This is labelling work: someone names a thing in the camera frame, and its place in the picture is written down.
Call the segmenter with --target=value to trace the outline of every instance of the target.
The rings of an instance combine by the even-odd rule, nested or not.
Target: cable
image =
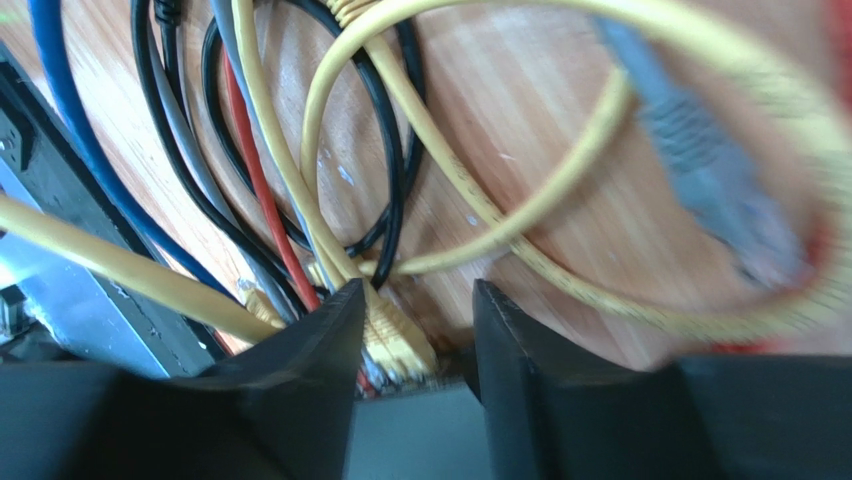
[[[153,41],[149,42],[152,46],[155,45]],[[222,191],[219,188],[219,185],[216,183],[213,174],[210,172],[210,167],[208,166],[208,162],[204,157],[204,154],[201,152],[201,148],[199,147],[196,133],[194,129],[194,122],[192,118],[192,107],[189,101],[189,96],[187,95],[187,88],[184,88],[189,83],[189,79],[187,78],[185,65],[186,58],[184,58],[184,37],[181,35],[178,37],[178,53],[179,53],[179,89],[181,93],[180,99],[175,99],[176,101],[180,101],[180,106],[183,107],[183,112],[186,113],[186,116],[181,116],[180,108],[169,108],[167,105],[169,97],[173,97],[174,95],[170,95],[171,88],[168,86],[168,82],[161,81],[161,75],[163,74],[163,68],[159,62],[159,58],[153,58],[151,64],[155,68],[155,73],[157,74],[157,87],[160,90],[161,98],[163,99],[163,106],[166,107],[166,114],[169,117],[169,123],[172,125],[172,129],[175,131],[178,141],[182,144],[181,148],[187,152],[187,160],[190,164],[190,168],[192,169],[193,175],[198,179],[198,183],[201,185],[201,188],[204,190],[204,194],[207,198],[213,202],[216,209],[222,212],[222,214],[228,217],[232,223],[236,223],[237,226],[242,231],[246,231],[246,228],[243,227],[242,223],[238,219],[234,213],[231,211],[231,206],[228,201],[225,199],[224,195],[222,195]],[[156,48],[151,48],[156,55]],[[189,154],[190,150],[194,150],[197,152],[192,155]],[[290,323],[296,320],[295,314],[292,311],[292,306],[290,302],[284,297],[284,294],[281,292],[280,287],[272,278],[272,276],[264,270],[264,268],[255,262],[250,256],[246,255],[244,251],[240,251],[243,258],[246,261],[246,264],[251,269],[254,274],[255,281],[257,282],[257,288],[261,291],[265,292],[266,297],[269,299],[271,303],[270,309],[275,311],[275,315],[279,317],[283,317],[282,321],[286,323]],[[239,297],[243,304],[246,306],[246,309],[249,309],[248,304],[245,303],[245,297]]]
[[[148,109],[154,119],[154,126],[157,128],[157,132],[163,142],[163,147],[166,150],[166,156],[168,157],[175,174],[196,206],[198,206],[198,208],[238,247],[240,247],[240,249],[250,255],[258,264],[262,265],[270,275],[273,276],[284,291],[284,294],[290,300],[290,303],[293,305],[297,315],[303,315],[306,313],[305,307],[298,295],[296,295],[293,287],[290,286],[288,282],[289,275],[287,275],[286,269],[283,265],[279,267],[276,265],[276,262],[273,261],[273,259],[278,262],[280,262],[280,260],[268,251],[269,249],[256,238],[254,232],[247,231],[244,233],[239,228],[231,224],[216,209],[216,207],[210,203],[207,197],[204,196],[201,188],[195,182],[195,179],[192,177],[186,163],[184,163],[183,156],[181,155],[177,142],[169,128],[168,119],[165,111],[163,110],[163,105],[157,97],[154,69],[151,65],[148,53],[150,43],[148,39],[148,29],[150,28],[148,9],[150,6],[150,0],[134,0],[132,5],[131,16],[133,27],[133,47],[136,57],[136,66],[139,71],[139,80],[142,84],[142,90],[148,103]]]
[[[225,153],[225,157],[229,160],[234,170],[242,180],[243,185],[257,197],[254,191],[254,186],[251,183],[251,177],[248,174],[245,161],[242,158],[237,143],[228,131],[225,114],[222,111],[222,106],[219,102],[219,56],[222,53],[222,37],[219,34],[219,27],[216,25],[215,19],[210,21],[207,26],[207,33],[204,35],[204,43],[201,47],[201,83],[204,91],[204,102],[207,107],[207,115],[210,118],[210,123],[213,125],[213,132]],[[287,235],[296,243],[296,245],[310,250],[311,246],[305,233],[293,223],[290,218],[281,213],[279,210],[278,218],[284,224],[284,229]]]
[[[219,190],[218,185],[216,185],[216,181],[207,166],[207,162],[204,160],[204,155],[201,153],[198,142],[195,140],[195,136],[189,128],[188,118],[182,116],[178,100],[175,98],[174,93],[171,90],[166,77],[166,72],[163,69],[163,65],[160,63],[160,56],[157,52],[157,46],[153,41],[153,36],[154,33],[149,28],[149,58],[154,69],[157,92],[162,99],[163,108],[165,109],[169,125],[171,125],[172,130],[175,132],[176,140],[185,152],[187,163],[195,174],[195,178],[198,179],[198,183],[201,185],[205,196],[216,207],[216,209],[222,213],[222,215],[227,217],[229,221],[234,222],[236,217],[233,212],[231,212],[228,202]],[[262,285],[266,292],[269,293],[270,300],[275,304],[276,310],[280,315],[282,315],[282,318],[286,323],[293,323],[296,320],[296,317],[293,314],[289,303],[287,303],[281,295],[281,292],[278,290],[278,285],[272,279],[272,276],[267,273],[267,271],[259,263],[254,261],[250,255],[246,254],[245,251],[242,252],[246,259],[246,263],[248,263],[249,267],[254,272],[258,284]]]
[[[237,77],[237,82],[240,84],[240,90],[243,92],[243,97],[245,98],[248,95],[248,91],[246,90],[245,79],[243,78],[242,64],[240,62],[239,55],[236,54],[236,34],[234,32],[230,0],[210,0],[210,3],[213,6],[213,11],[216,15],[216,23],[218,24],[222,34],[222,43],[226,46],[228,58],[231,61],[231,67],[234,69],[234,75]],[[249,102],[247,106],[249,107],[252,117],[256,118],[253,104]],[[296,213],[296,219],[299,221],[299,224],[302,226],[302,230],[305,232],[305,238],[310,245],[311,251],[313,251],[317,259],[320,260],[320,264],[317,269],[321,274],[323,283],[334,290],[334,282],[332,282],[331,277],[323,267],[324,264],[329,263],[325,252],[322,249],[314,248],[314,240],[310,230],[305,228],[306,223],[302,212],[299,211],[298,205],[296,205],[292,199],[290,199],[290,203],[293,205],[293,210]]]
[[[278,329],[201,283],[0,194],[0,229],[189,318],[257,343]]]
[[[646,104],[665,101],[675,85],[651,45],[633,27],[609,18],[593,20],[642,101]]]
[[[288,3],[297,6],[305,11],[312,18],[323,24],[326,29],[334,36],[340,34],[341,28],[334,19],[334,15],[321,3],[316,0],[288,0]],[[420,55],[420,47],[414,32],[413,25],[410,21],[401,22],[396,25],[397,35],[403,52],[403,60],[406,66],[406,71],[412,83],[416,86],[418,94],[421,98],[426,96],[425,74],[423,71],[423,61]],[[225,150],[228,159],[243,180],[244,184],[249,186],[254,193],[254,189],[250,186],[250,179],[244,165],[244,162],[239,155],[234,154],[234,142],[230,138],[230,134],[225,127],[221,109],[218,104],[218,80],[216,78],[216,63],[215,57],[218,56],[221,50],[221,36],[218,32],[216,23],[211,22],[208,26],[205,36],[204,46],[202,48],[202,78],[205,92],[205,99],[208,106],[208,112],[211,117],[211,122],[214,125],[217,138]],[[402,229],[402,205],[404,205],[405,197],[407,197],[417,178],[417,172],[423,156],[423,144],[412,131],[409,133],[408,149],[405,155],[405,171],[402,175],[395,171],[393,165],[400,162],[400,154],[397,153],[399,147],[399,133],[396,124],[396,118],[391,106],[390,100],[387,97],[387,92],[382,84],[375,67],[370,62],[369,58],[363,53],[358,52],[353,57],[353,62],[361,76],[364,85],[370,94],[372,102],[376,108],[377,118],[382,130],[382,136],[386,145],[387,163],[389,165],[389,185],[390,199],[388,206],[380,215],[379,219],[367,231],[360,240],[346,248],[349,256],[357,256],[370,249],[382,235],[388,231],[392,232],[391,240],[386,239],[382,249],[382,256],[378,261],[380,268],[371,272],[373,274],[372,283],[374,287],[380,287],[390,273],[393,265],[396,246],[398,243],[399,232]],[[403,177],[403,181],[399,181],[398,177]],[[398,191],[399,185],[402,185],[402,193]],[[285,216],[280,215],[284,222],[285,229],[288,234],[303,248],[306,247],[304,233],[299,231]]]
[[[495,223],[491,230],[464,245],[398,262],[394,275],[419,275],[457,267],[515,241],[516,237],[561,205],[562,199],[585,178],[601,151],[618,132],[622,120],[627,117],[630,99],[631,90],[624,73],[615,70],[604,86],[579,141],[563,156],[556,172],[536,195],[502,220],[493,218]],[[361,272],[367,275],[374,268],[375,262],[363,262],[360,265]]]
[[[281,170],[294,205],[304,214],[304,220],[314,236],[320,264],[325,267],[332,285],[339,287],[346,279],[360,277],[360,272],[322,217],[319,205],[313,201],[313,195],[305,186],[281,132],[281,125],[263,80],[252,3],[238,1],[232,7],[239,60],[246,74],[248,98],[254,105],[258,125],[273,160]],[[364,344],[373,360],[385,371],[395,372],[401,378],[416,378],[433,372],[437,366],[435,351],[423,331],[395,305],[379,297],[372,286],[365,286],[364,290],[368,314]]]
[[[384,0],[352,22],[321,61],[311,85],[303,128],[303,165],[316,160],[318,121],[334,79],[349,56],[364,45],[445,175],[489,224],[502,221],[502,214],[458,162],[398,67],[376,58],[384,54],[376,40],[382,30],[427,10],[466,3],[471,2]],[[852,175],[852,165],[848,162],[852,157],[852,144],[843,113],[832,104],[824,87],[778,54],[728,26],[724,20],[691,5],[671,0],[549,0],[538,3],[580,7],[636,25],[653,32],[656,38],[678,45],[682,51],[732,78],[786,128],[797,141],[799,151],[817,167],[817,181],[826,194],[829,216],[836,222],[839,238],[829,252],[832,261],[802,291],[782,295],[745,313],[697,314],[645,305],[612,294],[567,272],[525,239],[519,239],[513,251],[548,281],[583,303],[681,335],[742,342],[806,330],[836,316],[835,312],[848,302],[852,292],[852,269],[849,267],[852,246],[847,238],[852,227],[852,194],[845,183]],[[243,40],[251,35],[247,28],[241,33],[246,37]],[[259,81],[257,74],[257,70],[247,69],[249,83]],[[264,132],[272,130],[272,125],[268,127]],[[300,205],[300,208],[309,210],[310,205]],[[324,233],[321,227],[317,225],[318,236]]]
[[[86,116],[74,77],[71,74],[71,66],[68,63],[68,55],[65,49],[65,38],[62,34],[60,0],[30,0],[30,12],[33,34],[38,45],[39,57],[44,66],[45,78],[53,93],[57,110],[68,126],[74,144],[80,149],[86,166],[112,201],[143,235],[153,240],[199,281],[233,298],[228,290],[198,260],[175,242],[148,215],[110,165],[109,159],[101,148]]]
[[[180,79],[180,54],[178,53],[178,33],[177,25],[161,24],[160,37],[163,44],[163,65],[165,66],[166,78],[168,79],[169,87],[172,92],[182,91]],[[180,112],[183,117],[186,117],[186,110],[183,102],[179,104]]]
[[[308,311],[312,312],[319,308],[319,298],[308,278],[305,276],[302,265],[299,263],[296,253],[293,252],[293,247],[290,246],[290,240],[287,238],[287,232],[284,231],[284,225],[278,218],[275,199],[269,189],[269,184],[266,182],[266,175],[263,173],[263,167],[260,165],[260,156],[254,145],[254,135],[251,131],[251,123],[248,118],[245,102],[243,102],[242,93],[240,93],[240,88],[237,86],[237,79],[234,77],[234,72],[231,70],[231,63],[227,57],[225,57],[224,63],[231,114],[234,117],[237,134],[240,137],[240,143],[242,143],[243,151],[245,152],[246,164],[249,175],[251,176],[252,185],[257,192],[260,205],[263,207],[263,214],[269,223],[269,229],[272,231],[272,237],[278,246],[278,252],[281,254],[281,258],[284,259],[284,265],[287,266],[287,269],[293,275],[302,301],[307,305]]]

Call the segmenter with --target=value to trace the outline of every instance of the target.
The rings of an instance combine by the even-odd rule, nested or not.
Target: wooden surface
[[[3,2],[0,38],[46,92],[24,0]],[[65,35],[84,103],[107,154],[131,191],[220,279],[250,277],[235,249],[195,209],[164,158],[136,79],[128,2],[64,3]],[[196,122],[217,176],[257,225],[257,205],[240,193],[221,162],[203,111],[200,46],[210,19],[192,2],[185,36]],[[829,83],[833,59],[821,2],[696,0],[805,65]],[[296,149],[311,75],[330,36],[284,2],[259,9],[264,61],[277,110]],[[471,6],[416,20],[429,83],[429,107],[450,143],[505,211],[544,182],[577,140],[610,61],[586,17],[553,7]],[[806,234],[814,195],[790,144],[717,75],[662,48],[669,67],[706,96],[711,108],[754,153],[763,180],[795,228]],[[354,240],[387,198],[384,156],[366,91],[353,69],[338,81],[326,110],[320,148],[322,207],[343,240]],[[268,172],[274,172],[265,158]],[[276,187],[282,192],[281,182]],[[349,214],[342,213],[345,205]],[[412,201],[400,254],[447,249],[485,231],[427,157]],[[593,174],[530,238],[585,278],[626,295],[684,309],[738,308],[759,292],[745,285],[732,260],[703,235],[668,190],[647,139],[630,119]],[[673,353],[703,348],[620,318],[601,316],[550,286],[505,252],[462,268],[394,281],[386,293],[442,348],[470,341],[471,288],[496,282],[531,315],[618,363],[647,368]],[[849,322],[783,341],[778,349],[852,351]]]

